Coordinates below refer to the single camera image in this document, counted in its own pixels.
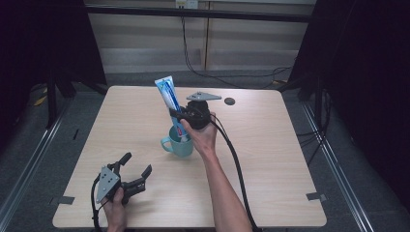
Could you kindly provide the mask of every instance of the blue and white tube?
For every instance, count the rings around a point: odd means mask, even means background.
[[[181,112],[181,107],[179,106],[177,96],[175,94],[174,82],[172,76],[164,77],[155,81],[160,93],[162,95],[163,101],[166,106],[171,109],[175,109],[178,112]],[[171,117],[172,124],[174,125],[175,130],[178,133],[178,136],[181,137],[181,142],[186,142],[187,132],[184,130],[184,127],[178,122],[178,119]]]

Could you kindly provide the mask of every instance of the light wood tabletop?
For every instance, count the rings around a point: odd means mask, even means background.
[[[249,205],[259,227],[320,227],[326,217],[282,96],[272,90],[176,88],[181,106],[197,91],[222,96],[208,101],[225,128],[242,166]],[[227,105],[225,98],[235,104]],[[129,228],[214,227],[204,164],[194,150],[187,158],[167,153],[160,140],[172,126],[157,87],[113,86],[102,103],[64,193],[72,205],[59,205],[53,224],[60,228],[93,227],[91,186],[103,165],[131,152],[121,167],[122,181],[153,171],[146,190],[128,203]],[[217,154],[232,187],[242,200],[236,167],[223,137]],[[100,226],[107,226],[103,210]]]

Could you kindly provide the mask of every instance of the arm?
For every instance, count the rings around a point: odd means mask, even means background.
[[[103,205],[103,210],[108,220],[107,232],[123,232],[127,228],[126,210],[121,203],[123,197],[123,188],[118,188],[112,202],[105,198],[108,201]]]
[[[181,124],[204,161],[217,231],[251,231],[245,208],[220,166],[215,149],[217,129],[208,124],[202,130],[194,130],[186,120],[181,120]]]

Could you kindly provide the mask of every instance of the blue mug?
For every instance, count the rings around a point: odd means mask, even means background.
[[[161,145],[165,151],[184,158],[192,154],[193,151],[192,139],[190,139],[189,135],[187,135],[187,139],[186,142],[181,142],[181,137],[178,136],[175,128],[171,127],[168,136],[161,139]]]

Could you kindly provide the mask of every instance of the white wall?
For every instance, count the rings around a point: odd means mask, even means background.
[[[310,15],[311,0],[200,1],[200,9]],[[150,8],[174,8],[175,1],[91,1]],[[181,18],[89,14],[106,73],[187,70]],[[186,18],[189,57],[196,70],[274,69],[293,64],[306,23]]]

